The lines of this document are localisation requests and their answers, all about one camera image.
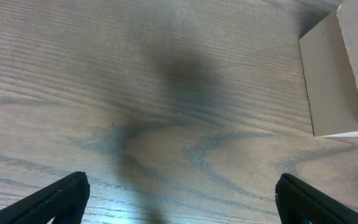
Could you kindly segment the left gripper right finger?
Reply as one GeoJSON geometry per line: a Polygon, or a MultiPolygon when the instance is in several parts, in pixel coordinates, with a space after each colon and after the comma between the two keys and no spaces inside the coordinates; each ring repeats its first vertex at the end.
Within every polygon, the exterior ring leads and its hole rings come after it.
{"type": "Polygon", "coordinates": [[[358,224],[358,213],[294,175],[284,173],[275,186],[282,224],[358,224]]]}

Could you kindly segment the cardboard box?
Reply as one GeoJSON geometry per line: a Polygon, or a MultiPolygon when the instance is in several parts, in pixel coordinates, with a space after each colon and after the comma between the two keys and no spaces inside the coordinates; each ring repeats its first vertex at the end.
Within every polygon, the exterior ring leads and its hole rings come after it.
{"type": "Polygon", "coordinates": [[[314,136],[358,138],[358,0],[343,1],[298,43],[314,136]]]}

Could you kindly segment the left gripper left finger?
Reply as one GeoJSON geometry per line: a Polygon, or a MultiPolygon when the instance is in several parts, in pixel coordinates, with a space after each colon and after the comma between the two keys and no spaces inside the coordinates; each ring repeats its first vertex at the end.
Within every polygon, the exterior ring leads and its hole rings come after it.
{"type": "Polygon", "coordinates": [[[0,210],[0,224],[80,224],[90,197],[84,172],[74,172],[0,210]]]}

